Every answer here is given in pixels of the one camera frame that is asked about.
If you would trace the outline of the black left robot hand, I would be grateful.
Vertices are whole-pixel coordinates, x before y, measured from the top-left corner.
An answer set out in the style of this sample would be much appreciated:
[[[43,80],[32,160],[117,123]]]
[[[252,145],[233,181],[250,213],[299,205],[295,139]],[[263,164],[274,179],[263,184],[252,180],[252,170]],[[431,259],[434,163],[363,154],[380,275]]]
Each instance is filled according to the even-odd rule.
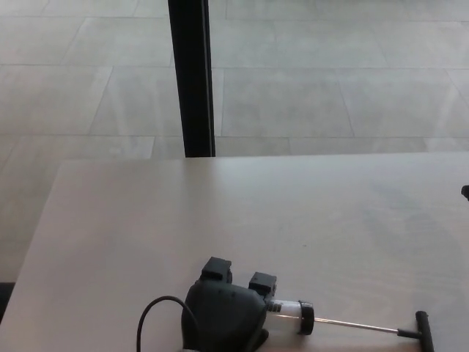
[[[248,287],[232,283],[232,262],[211,257],[185,298],[182,348],[188,351],[257,351],[277,278],[256,272]]]

